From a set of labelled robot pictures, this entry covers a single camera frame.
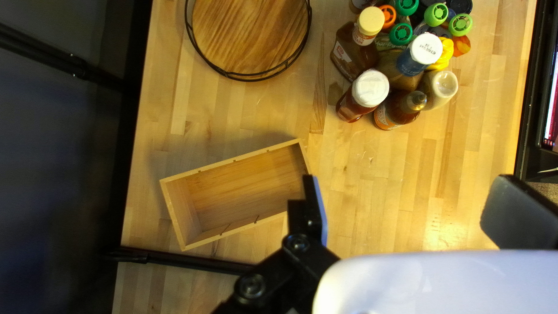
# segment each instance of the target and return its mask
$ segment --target wire basket frame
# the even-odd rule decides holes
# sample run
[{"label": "wire basket frame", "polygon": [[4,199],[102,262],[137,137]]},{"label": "wire basket frame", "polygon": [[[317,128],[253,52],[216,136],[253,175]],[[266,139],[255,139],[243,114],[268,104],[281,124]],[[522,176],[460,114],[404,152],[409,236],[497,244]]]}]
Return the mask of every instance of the wire basket frame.
[{"label": "wire basket frame", "polygon": [[306,33],[302,38],[299,46],[296,50],[287,58],[285,61],[281,62],[280,64],[274,66],[271,69],[267,69],[262,72],[258,73],[237,73],[237,72],[228,72],[223,70],[222,68],[213,64],[209,59],[201,52],[200,48],[198,47],[198,42],[196,41],[196,37],[194,36],[194,28],[192,27],[192,12],[194,11],[193,5],[195,3],[194,0],[186,0],[186,5],[184,7],[184,20],[186,22],[186,31],[188,32],[188,37],[190,38],[190,42],[194,46],[194,49],[198,52],[202,59],[204,59],[205,63],[207,63],[212,69],[214,69],[217,73],[221,74],[222,76],[234,80],[238,80],[241,82],[257,82],[260,80],[269,79],[275,77],[285,71],[288,67],[290,67],[295,60],[301,54],[304,46],[306,45],[306,41],[308,40],[308,35],[310,33],[310,24],[312,22],[312,7],[310,6],[310,0],[305,0],[306,2],[306,12],[307,12],[307,24],[306,24]]}]

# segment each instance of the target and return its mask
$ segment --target monitor screen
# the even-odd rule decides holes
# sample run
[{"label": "monitor screen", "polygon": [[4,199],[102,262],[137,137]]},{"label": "monitor screen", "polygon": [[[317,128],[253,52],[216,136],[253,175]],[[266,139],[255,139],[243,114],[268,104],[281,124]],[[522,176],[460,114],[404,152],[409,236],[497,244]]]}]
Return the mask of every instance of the monitor screen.
[{"label": "monitor screen", "polygon": [[555,52],[552,62],[552,85],[550,88],[548,111],[541,141],[542,148],[552,151],[558,151],[558,146],[556,146],[558,137],[558,62],[556,62],[556,56],[557,53]]}]

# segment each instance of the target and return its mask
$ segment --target round wooden tray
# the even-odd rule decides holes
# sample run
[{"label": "round wooden tray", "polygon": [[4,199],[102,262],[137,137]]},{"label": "round wooden tray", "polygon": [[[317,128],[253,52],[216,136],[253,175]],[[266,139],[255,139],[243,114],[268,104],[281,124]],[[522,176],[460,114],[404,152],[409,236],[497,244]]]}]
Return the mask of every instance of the round wooden tray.
[{"label": "round wooden tray", "polygon": [[311,12],[309,0],[195,0],[193,9],[186,0],[186,29],[210,67],[252,82],[274,77],[296,60]]}]

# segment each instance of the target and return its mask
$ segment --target white bottle cap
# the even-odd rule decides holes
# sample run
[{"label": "white bottle cap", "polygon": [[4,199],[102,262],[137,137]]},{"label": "white bottle cap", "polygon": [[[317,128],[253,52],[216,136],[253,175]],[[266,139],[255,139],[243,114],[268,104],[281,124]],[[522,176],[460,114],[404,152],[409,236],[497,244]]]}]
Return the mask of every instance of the white bottle cap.
[{"label": "white bottle cap", "polygon": [[432,87],[436,96],[451,98],[457,93],[459,85],[452,71],[439,71],[432,78]]},{"label": "white bottle cap", "polygon": [[420,34],[409,45],[411,57],[421,64],[432,64],[440,58],[444,47],[442,41],[434,34]]},{"label": "white bottle cap", "polygon": [[372,108],[379,105],[386,99],[388,92],[387,77],[374,69],[364,71],[353,82],[353,98],[363,107]]}]

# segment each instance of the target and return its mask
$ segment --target screw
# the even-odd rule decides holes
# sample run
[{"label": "screw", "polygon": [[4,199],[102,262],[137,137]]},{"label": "screw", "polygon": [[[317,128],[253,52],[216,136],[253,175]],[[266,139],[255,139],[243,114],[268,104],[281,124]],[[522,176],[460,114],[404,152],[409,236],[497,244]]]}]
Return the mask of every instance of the screw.
[{"label": "screw", "polygon": [[304,251],[308,248],[310,243],[308,240],[300,235],[292,235],[288,238],[288,245],[295,251]]},{"label": "screw", "polygon": [[266,283],[260,274],[250,274],[240,279],[238,292],[246,299],[259,298],[266,290]]}]

